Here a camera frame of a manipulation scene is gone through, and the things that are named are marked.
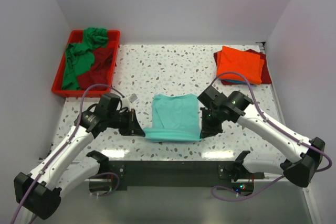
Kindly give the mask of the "teal t shirt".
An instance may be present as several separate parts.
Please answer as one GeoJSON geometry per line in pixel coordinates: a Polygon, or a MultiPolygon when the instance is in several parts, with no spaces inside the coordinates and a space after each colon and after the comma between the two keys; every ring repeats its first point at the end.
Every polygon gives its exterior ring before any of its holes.
{"type": "Polygon", "coordinates": [[[152,142],[196,142],[201,128],[199,102],[194,94],[168,97],[158,94],[152,102],[152,126],[143,129],[152,142]]]}

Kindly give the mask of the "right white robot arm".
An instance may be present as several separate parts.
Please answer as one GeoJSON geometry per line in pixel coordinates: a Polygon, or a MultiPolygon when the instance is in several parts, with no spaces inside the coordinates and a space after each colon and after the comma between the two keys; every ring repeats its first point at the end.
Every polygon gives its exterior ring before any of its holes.
{"type": "Polygon", "coordinates": [[[280,164],[261,158],[246,160],[250,152],[242,151],[229,167],[233,180],[255,173],[271,173],[282,175],[302,188],[310,184],[322,161],[325,148],[322,139],[309,139],[292,131],[262,111],[255,97],[249,98],[239,91],[226,96],[209,86],[197,99],[202,104],[202,138],[222,133],[222,124],[233,122],[259,135],[285,157],[280,164]]]}

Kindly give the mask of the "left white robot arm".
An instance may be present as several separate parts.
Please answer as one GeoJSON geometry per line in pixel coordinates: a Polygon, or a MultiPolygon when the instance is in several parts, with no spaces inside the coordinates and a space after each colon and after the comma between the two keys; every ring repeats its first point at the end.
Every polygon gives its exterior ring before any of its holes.
{"type": "Polygon", "coordinates": [[[89,152],[77,171],[69,171],[68,179],[62,179],[62,176],[79,153],[108,128],[117,129],[123,136],[145,136],[131,107],[137,98],[136,94],[121,98],[106,93],[98,103],[86,110],[80,109],[61,143],[28,174],[19,173],[15,177],[19,207],[46,220],[55,213],[65,194],[85,179],[113,176],[119,183],[120,176],[110,170],[109,158],[98,151],[89,152]]]}

